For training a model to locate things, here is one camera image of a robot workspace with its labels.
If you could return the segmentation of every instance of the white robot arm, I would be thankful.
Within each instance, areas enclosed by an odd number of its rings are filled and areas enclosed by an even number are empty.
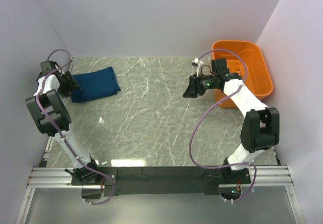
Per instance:
[[[245,118],[240,136],[241,144],[227,158],[226,164],[252,162],[259,154],[278,144],[278,110],[262,103],[247,88],[238,74],[230,73],[226,59],[211,61],[211,75],[202,74],[203,62],[194,60],[193,65],[197,66],[197,71],[190,76],[189,86],[183,97],[196,98],[208,89],[220,89],[224,94],[231,95],[241,87],[240,91],[231,97]],[[231,166],[234,171],[244,168],[244,165]]]
[[[66,171],[77,179],[85,181],[87,184],[96,183],[100,180],[100,176],[85,168],[78,160],[82,160],[87,167],[93,170],[97,170],[98,166],[95,160],[91,158],[90,154],[77,140],[71,128],[71,117],[61,99],[61,96],[69,95],[72,90],[79,88],[79,85],[69,71],[63,72],[63,70],[58,70],[46,79],[46,75],[56,69],[57,64],[53,61],[45,61],[40,65],[42,72],[38,77],[38,89],[34,96],[25,100],[29,112],[39,131],[53,137],[71,159],[74,167],[73,172]],[[41,106],[59,127],[60,132],[45,117],[37,104],[36,95],[39,92],[42,92],[39,95]],[[69,145],[66,144],[61,136],[64,136],[68,140]]]
[[[60,75],[55,75],[55,74],[50,75],[45,81],[45,86],[43,88],[43,92],[42,92],[41,95],[45,96],[48,92],[50,92],[52,90],[55,90],[56,92],[58,92],[58,90],[59,90],[59,88],[61,86],[58,77],[61,77],[61,76],[63,76],[63,75],[62,74],[60,74]],[[36,93],[34,94],[34,96],[36,96],[41,91],[41,86],[42,86],[43,80],[45,80],[45,76],[38,79],[38,84],[39,85],[38,85],[38,89],[37,89]],[[65,137],[67,137],[69,139],[69,144],[71,145],[72,149],[75,151],[77,156],[79,158],[81,158],[84,163],[91,162],[90,154],[79,143],[79,141],[77,140],[77,137],[74,135],[74,132],[73,132],[73,129],[71,128],[71,126],[69,126],[68,130],[62,129],[62,133],[63,133],[63,135]],[[76,169],[77,168],[82,168],[83,166],[80,164],[79,161],[77,161],[77,159],[75,158],[73,153],[69,150],[69,148],[67,147],[65,142],[61,139],[60,134],[58,132],[56,132],[55,135],[52,136],[52,137],[61,145],[63,150],[67,153],[67,155],[69,156],[69,158],[71,159],[71,161],[73,163],[73,167],[76,168]]]

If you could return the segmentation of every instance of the blue cloth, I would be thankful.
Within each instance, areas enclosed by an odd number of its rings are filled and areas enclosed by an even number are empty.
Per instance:
[[[73,77],[81,87],[72,91],[72,102],[75,103],[112,96],[120,91],[112,67],[93,73],[73,75]]]

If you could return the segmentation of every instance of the purple cable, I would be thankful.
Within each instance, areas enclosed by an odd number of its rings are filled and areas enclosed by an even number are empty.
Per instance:
[[[232,54],[233,56],[235,56],[238,60],[240,60],[240,62],[242,63],[243,67],[244,67],[244,70],[245,70],[245,76],[243,78],[243,82],[246,80],[247,78],[247,75],[248,75],[248,69],[247,69],[247,66],[246,64],[244,63],[244,61],[238,56],[236,55],[234,52],[232,51],[229,51],[229,50],[226,50],[226,49],[214,49],[214,50],[211,50],[207,53],[205,53],[203,56],[199,57],[198,59],[201,60],[202,57],[204,57],[205,55],[213,52],[213,51],[226,51],[230,54]],[[239,199],[236,199],[236,200],[233,200],[233,202],[235,201],[239,201],[241,199],[243,199],[247,194],[250,193],[250,191],[252,190],[252,187],[254,185],[254,182],[256,180],[256,174],[257,174],[257,168],[256,166],[253,164],[253,163],[248,163],[248,162],[239,162],[239,163],[232,163],[232,164],[226,164],[226,165],[221,165],[221,166],[203,166],[203,165],[200,165],[199,163],[197,163],[194,158],[193,158],[193,155],[192,155],[192,144],[193,144],[193,138],[195,136],[195,133],[198,129],[198,127],[200,126],[200,124],[202,123],[202,121],[205,119],[205,117],[211,112],[211,110],[213,110],[216,106],[218,106],[220,103],[222,103],[223,101],[231,98],[233,95],[235,95],[236,93],[238,93],[241,89],[242,85],[239,86],[239,88],[232,94],[224,97],[223,99],[219,100],[218,102],[216,102],[214,105],[212,105],[205,113],[204,115],[202,116],[202,118],[198,121],[198,123],[196,124],[194,130],[193,130],[193,133],[191,135],[191,138],[190,138],[190,142],[189,142],[189,145],[188,145],[188,153],[189,153],[189,156],[190,156],[190,159],[191,161],[198,167],[202,168],[202,169],[206,169],[206,170],[218,170],[218,169],[223,169],[225,167],[231,167],[231,166],[237,166],[237,165],[250,165],[250,166],[253,166],[254,167],[254,175],[253,175],[253,179],[252,179],[252,182],[251,182],[251,185],[249,187],[249,189],[239,198]]]
[[[50,76],[50,75],[52,75],[52,74],[54,74],[57,70],[60,70],[60,69],[62,69],[62,68],[64,68],[65,66],[67,66],[71,61],[72,61],[72,56],[71,56],[71,54],[68,52],[68,51],[66,51],[66,50],[64,50],[64,49],[57,49],[57,50],[55,50],[55,51],[53,51],[53,52],[51,52],[50,54],[49,54],[49,56],[48,56],[48,58],[47,58],[47,60],[49,60],[49,58],[50,58],[50,56],[51,55],[53,55],[53,53],[55,53],[55,52],[57,52],[57,51],[64,51],[64,52],[66,52],[69,56],[70,56],[70,60],[66,63],[66,64],[64,64],[63,66],[60,66],[59,68],[57,68],[57,69],[55,69],[55,70],[53,70],[53,71],[51,71],[49,74],[47,74],[46,76],[45,76],[45,78],[44,78],[44,80],[42,81],[42,84],[41,84],[41,90],[36,94],[36,102],[37,102],[37,105],[38,105],[38,107],[40,108],[40,110],[42,111],[42,113],[45,115],[45,117],[49,120],[49,122],[55,127],[55,129],[58,131],[58,133],[59,133],[59,135],[60,135],[60,137],[62,138],[62,140],[65,142],[65,144],[66,144],[66,146],[67,146],[67,148],[71,151],[71,153],[74,155],[74,157],[76,158],[77,157],[77,154],[75,153],[75,151],[73,150],[73,148],[71,147],[71,145],[69,144],[69,142],[67,141],[67,139],[65,138],[65,136],[63,135],[63,133],[62,133],[62,131],[60,130],[60,128],[58,127],[58,125],[54,122],[54,120],[50,117],[50,115],[46,112],[46,110],[44,109],[44,107],[41,105],[41,103],[40,103],[40,101],[39,101],[39,96],[42,94],[42,92],[43,92],[43,88],[45,87],[45,82],[46,82],[46,79]],[[115,192],[115,185],[114,185],[114,182],[112,181],[112,179],[109,177],[109,176],[107,176],[106,174],[104,174],[104,173],[101,173],[101,172],[99,172],[99,171],[97,171],[97,170],[94,170],[94,169],[92,169],[92,168],[90,168],[90,167],[88,167],[81,159],[77,159],[77,161],[83,166],[83,167],[85,167],[86,169],[88,169],[88,170],[90,170],[91,172],[94,172],[94,173],[97,173],[97,174],[99,174],[99,175],[101,175],[101,176],[103,176],[104,178],[107,178],[111,183],[112,183],[112,191],[111,191],[111,193],[110,193],[110,196],[106,199],[106,200],[104,200],[104,201],[101,201],[101,202],[90,202],[90,201],[88,201],[88,200],[85,200],[85,202],[87,202],[87,203],[89,203],[89,204],[92,204],[92,205],[100,205],[100,204],[104,204],[104,203],[106,203],[107,201],[109,201],[111,198],[112,198],[112,196],[113,196],[113,194],[114,194],[114,192]]]

